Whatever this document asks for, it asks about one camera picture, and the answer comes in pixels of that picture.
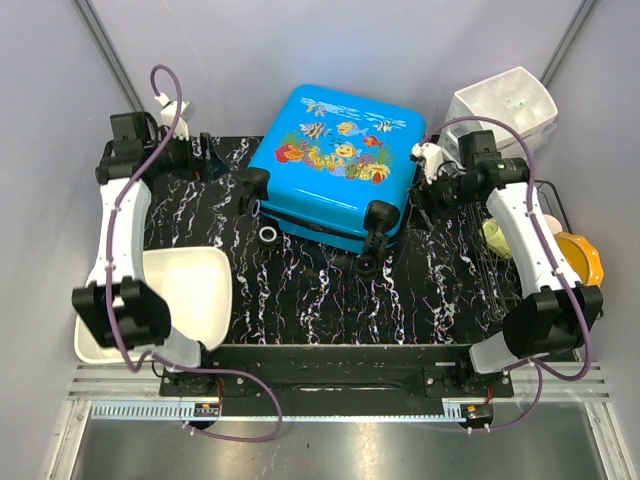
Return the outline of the blue fish print suitcase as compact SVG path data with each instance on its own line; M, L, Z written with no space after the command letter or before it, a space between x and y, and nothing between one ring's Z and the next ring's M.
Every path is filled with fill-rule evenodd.
M403 228L426 127L414 110L301 85L243 171L238 211L262 218L264 248L293 235L355 254L374 278Z

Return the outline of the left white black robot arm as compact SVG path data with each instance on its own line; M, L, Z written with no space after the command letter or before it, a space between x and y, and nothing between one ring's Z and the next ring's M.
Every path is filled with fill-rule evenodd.
M144 229L153 187L163 175L199 182L227 169L208 134L192 136L186 116L168 106L111 117L113 138L96 169L102 205L98 254L85 284L72 292L74 349L90 365L139 369L155 360L182 371L196 396L215 386L203 363L230 325L232 274L216 247L147 251Z

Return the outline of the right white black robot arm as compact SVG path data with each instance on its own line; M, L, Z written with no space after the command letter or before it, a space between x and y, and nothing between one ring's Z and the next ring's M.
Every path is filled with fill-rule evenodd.
M561 252L538 204L532 161L505 158L490 130L459 140L460 173L445 170L443 149L415 144L411 159L422 169L412 195L434 219L460 207L482 204L503 233L519 275L522 298L502 320L501 330L472 345L454 371L454 384L476 396L490 375L577 348L590 349L589 332L603 306L597 285L582 281Z

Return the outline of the pale green cup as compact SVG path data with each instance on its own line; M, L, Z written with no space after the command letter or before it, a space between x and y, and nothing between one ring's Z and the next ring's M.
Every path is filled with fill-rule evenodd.
M512 258L511 248L495 218L491 217L483 222L482 233L490 251L502 259Z

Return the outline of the white plastic basin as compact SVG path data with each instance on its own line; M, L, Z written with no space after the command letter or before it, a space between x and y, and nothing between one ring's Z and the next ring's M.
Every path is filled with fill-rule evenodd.
M126 252L108 272L99 254L85 286L72 293L74 349L88 364L143 355L197 367L230 325L232 275L214 247Z

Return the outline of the white plastic drawer organizer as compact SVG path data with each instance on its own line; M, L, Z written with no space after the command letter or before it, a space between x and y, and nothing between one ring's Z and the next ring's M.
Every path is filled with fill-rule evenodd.
M456 91L446 119L482 116L499 120L517 131L535 151L547 143L556 128L557 115L558 108L548 90L528 70L517 66ZM450 159L457 159L459 138L477 130L493 131L504 157L524 155L508 131L485 121L465 121L444 128L439 145Z

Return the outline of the pink cup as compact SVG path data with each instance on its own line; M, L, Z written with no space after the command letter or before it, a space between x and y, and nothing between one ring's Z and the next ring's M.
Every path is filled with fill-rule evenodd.
M545 214L544 219L552 235L557 235L563 231L561 222L554 216Z

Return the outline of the yellow scalloped plate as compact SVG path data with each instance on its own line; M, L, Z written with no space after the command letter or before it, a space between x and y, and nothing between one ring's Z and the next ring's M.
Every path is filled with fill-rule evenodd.
M559 232L554 238L582 283L601 287L605 274L599 251L582 235Z

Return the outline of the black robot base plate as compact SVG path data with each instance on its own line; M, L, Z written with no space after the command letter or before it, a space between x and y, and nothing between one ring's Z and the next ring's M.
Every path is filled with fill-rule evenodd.
M389 389L427 398L511 398L511 376L477 374L467 345L224 345L203 366L251 373L272 390Z

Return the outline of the aluminium slotted rail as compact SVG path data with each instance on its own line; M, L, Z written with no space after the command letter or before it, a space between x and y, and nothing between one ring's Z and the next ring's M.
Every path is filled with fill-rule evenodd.
M477 396L445 392L441 380L419 373L407 386L287 384L268 395L247 378L232 376L198 387L145 370L130 375L118 365L81 365L67 398L87 403L97 419L177 420L182 422L463 422L470 410L488 404L525 408L540 403L590 405L610 400L598 366L579 382L562 382L548 373L522 368L503 375Z

